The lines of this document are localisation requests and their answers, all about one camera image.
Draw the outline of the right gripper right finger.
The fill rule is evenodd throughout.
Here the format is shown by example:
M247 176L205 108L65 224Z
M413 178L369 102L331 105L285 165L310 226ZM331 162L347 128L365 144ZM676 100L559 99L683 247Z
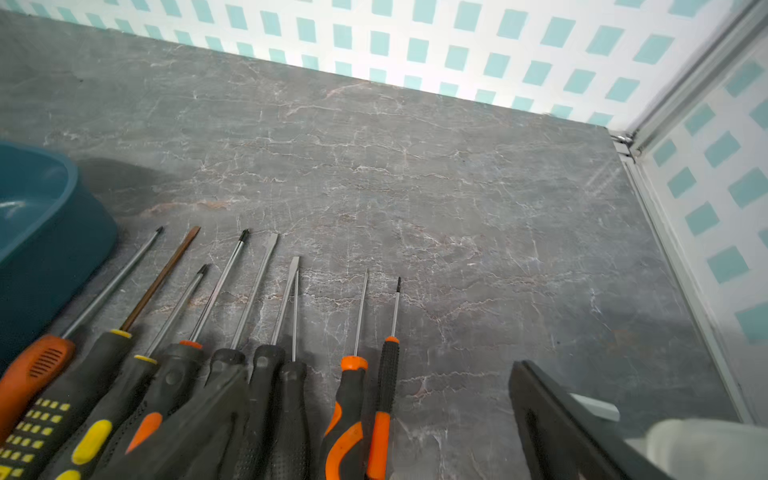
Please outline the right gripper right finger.
M533 479L666 479L530 360L513 363L509 397Z

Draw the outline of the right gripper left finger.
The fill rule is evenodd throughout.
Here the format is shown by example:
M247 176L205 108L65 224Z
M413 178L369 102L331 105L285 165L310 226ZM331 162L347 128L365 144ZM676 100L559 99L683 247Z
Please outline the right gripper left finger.
M146 441L95 479L232 479L248 420L246 368L195 394Z

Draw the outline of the black handled slim screwdriver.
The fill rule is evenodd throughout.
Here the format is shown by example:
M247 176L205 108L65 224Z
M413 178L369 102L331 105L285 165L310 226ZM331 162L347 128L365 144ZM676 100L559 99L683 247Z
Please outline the black handled slim screwdriver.
M291 358L279 372L279 408L274 442L268 462L269 479L310 477L309 427L305 405L307 365L299 357L300 273L294 277Z

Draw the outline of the orange black large screwdriver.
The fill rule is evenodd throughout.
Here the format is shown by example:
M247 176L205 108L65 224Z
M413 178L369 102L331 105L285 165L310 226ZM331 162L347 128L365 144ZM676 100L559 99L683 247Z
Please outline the orange black large screwdriver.
M106 303L122 281L164 231L158 227L152 236L107 283L60 336L43 335L30 344L5 370L1 378L1 439L16 425L30 401L68 365L75 353L71 340L75 330L89 321Z

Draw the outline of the teal plastic storage box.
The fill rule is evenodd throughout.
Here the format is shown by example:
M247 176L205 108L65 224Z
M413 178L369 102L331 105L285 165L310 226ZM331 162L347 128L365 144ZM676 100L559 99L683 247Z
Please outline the teal plastic storage box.
M117 225L67 157L1 144L1 366L46 331L107 259Z

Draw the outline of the translucent plastic lidded case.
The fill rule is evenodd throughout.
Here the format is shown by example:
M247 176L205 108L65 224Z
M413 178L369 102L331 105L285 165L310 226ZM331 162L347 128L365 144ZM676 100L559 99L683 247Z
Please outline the translucent plastic lidded case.
M605 451L550 454L557 479L765 479L767 430L711 419L667 419L639 438L626 439L623 463Z

